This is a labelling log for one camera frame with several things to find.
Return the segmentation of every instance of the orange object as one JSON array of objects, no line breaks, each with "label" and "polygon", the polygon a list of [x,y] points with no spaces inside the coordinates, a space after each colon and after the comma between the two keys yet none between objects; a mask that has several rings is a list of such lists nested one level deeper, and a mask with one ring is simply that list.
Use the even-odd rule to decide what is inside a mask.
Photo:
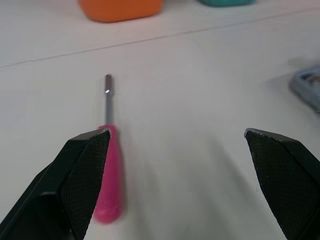
[{"label": "orange object", "polygon": [[157,14],[163,0],[78,0],[85,15],[94,21],[112,23]]}]

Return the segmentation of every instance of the screwdriver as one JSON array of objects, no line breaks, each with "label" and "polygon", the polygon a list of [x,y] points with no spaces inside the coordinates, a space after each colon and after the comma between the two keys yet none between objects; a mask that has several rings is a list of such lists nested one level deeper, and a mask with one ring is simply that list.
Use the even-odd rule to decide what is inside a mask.
[{"label": "screwdriver", "polygon": [[96,202],[94,217],[101,223],[109,224],[121,215],[121,156],[117,142],[117,129],[112,123],[113,77],[105,76],[105,125],[110,129],[111,138],[106,154],[101,190]]}]

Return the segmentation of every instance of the metal shaft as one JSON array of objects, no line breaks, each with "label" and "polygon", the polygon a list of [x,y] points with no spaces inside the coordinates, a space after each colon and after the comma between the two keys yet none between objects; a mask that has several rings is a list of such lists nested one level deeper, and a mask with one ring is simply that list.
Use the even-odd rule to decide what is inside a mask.
[{"label": "metal shaft", "polygon": [[114,94],[113,90],[113,78],[110,74],[105,76],[105,124],[111,125],[112,124],[112,95]]}]

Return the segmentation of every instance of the white table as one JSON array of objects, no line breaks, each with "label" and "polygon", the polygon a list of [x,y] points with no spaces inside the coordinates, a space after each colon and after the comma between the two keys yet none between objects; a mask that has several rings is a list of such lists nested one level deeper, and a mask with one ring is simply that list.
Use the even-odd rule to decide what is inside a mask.
[{"label": "white table", "polygon": [[86,240],[285,240],[243,134],[283,134],[320,158],[320,117],[287,88],[319,60],[317,0],[172,1],[115,24],[28,1],[0,3],[1,219],[68,139],[103,124],[111,73],[128,204]]}]

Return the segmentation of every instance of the pink screwdriver handle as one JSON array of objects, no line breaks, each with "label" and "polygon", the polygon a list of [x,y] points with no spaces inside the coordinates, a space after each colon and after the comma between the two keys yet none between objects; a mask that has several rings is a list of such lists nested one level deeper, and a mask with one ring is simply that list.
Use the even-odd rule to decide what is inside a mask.
[{"label": "pink screwdriver handle", "polygon": [[105,125],[99,128],[110,129],[111,138],[94,216],[99,222],[108,224],[121,215],[121,158],[116,127],[114,125]]}]

